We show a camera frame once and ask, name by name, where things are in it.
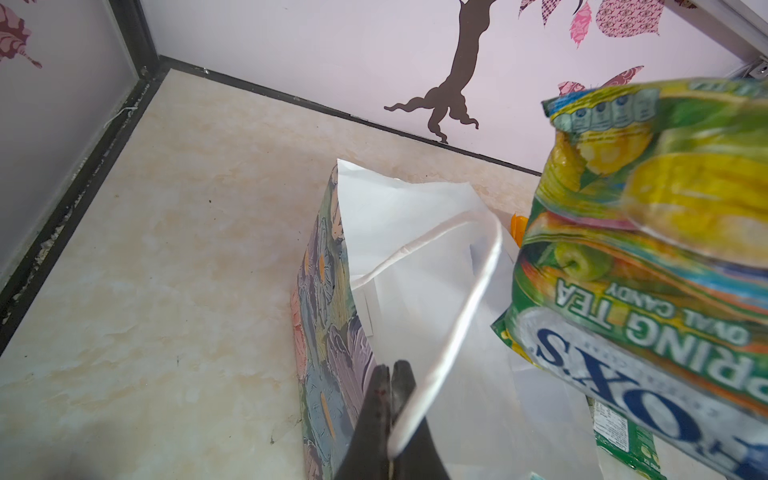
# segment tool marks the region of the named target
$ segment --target nutrition facts label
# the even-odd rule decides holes
[[[627,419],[600,402],[594,403],[594,430],[619,449],[629,452]]]

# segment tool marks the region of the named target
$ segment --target black metal frame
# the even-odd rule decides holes
[[[541,173],[535,170],[519,167],[493,157],[476,154],[461,148],[441,144],[438,141],[375,124],[313,101],[273,90],[272,88],[262,87],[239,78],[209,71],[173,58],[159,57],[155,51],[140,0],[109,0],[109,3],[114,17],[118,21],[118,26],[128,52],[131,54],[131,60],[139,75],[139,80],[123,104],[123,107],[136,107],[136,109],[133,111],[123,110],[111,122],[54,209],[54,212],[40,230],[35,242],[27,251],[5,284],[5,287],[0,291],[0,353],[5,350],[27,310],[32,305],[32,301],[42,288],[45,279],[77,228],[85,211],[96,196],[104,179],[106,179],[109,170],[131,137],[131,133],[133,133],[134,128],[141,119],[141,115],[147,109],[152,97],[165,79],[165,75],[172,68],[334,117],[354,121],[391,134],[410,138],[411,140],[519,170],[527,174],[541,175]]]

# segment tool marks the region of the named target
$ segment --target orange object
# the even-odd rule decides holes
[[[512,215],[512,222],[509,226],[509,233],[512,238],[515,239],[515,243],[518,247],[523,246],[523,236],[525,235],[525,228],[528,226],[528,217],[519,217],[518,215]]]

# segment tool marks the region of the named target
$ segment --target paper bag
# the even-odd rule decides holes
[[[429,368],[486,246],[472,226],[461,227],[360,291],[350,279],[442,221],[486,208],[469,184],[407,184],[345,161],[334,168],[291,299],[310,479],[330,480],[341,464],[376,361],[407,359],[417,382]],[[502,255],[429,410],[435,446],[455,480],[602,478],[584,397],[490,329],[511,301],[517,251],[505,235],[511,256]]]

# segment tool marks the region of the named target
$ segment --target bag handle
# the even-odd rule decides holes
[[[411,394],[392,431],[389,433],[387,456],[390,459],[396,458],[405,450],[414,432],[424,417],[426,417],[429,407],[435,401],[442,388],[442,384],[445,383],[445,379],[448,377],[456,361],[458,350],[461,348],[462,343],[464,343],[464,338],[467,336],[472,319],[475,317],[475,313],[477,313],[480,306],[480,300],[485,295],[485,291],[491,282],[491,277],[496,270],[498,258],[502,252],[502,225],[490,210],[466,211],[449,218],[419,238],[407,243],[381,262],[371,273],[349,282],[353,290],[357,289],[373,280],[374,277],[398,260],[407,257],[428,243],[467,223],[478,223],[482,228],[483,234],[491,240],[491,244],[488,251],[485,252],[482,267],[475,279],[475,284],[469,290],[469,295],[464,300],[464,304],[459,310],[456,320],[453,322],[448,339],[443,344],[440,353],[437,355],[435,362],[429,368],[424,379],[416,383],[413,394]]]

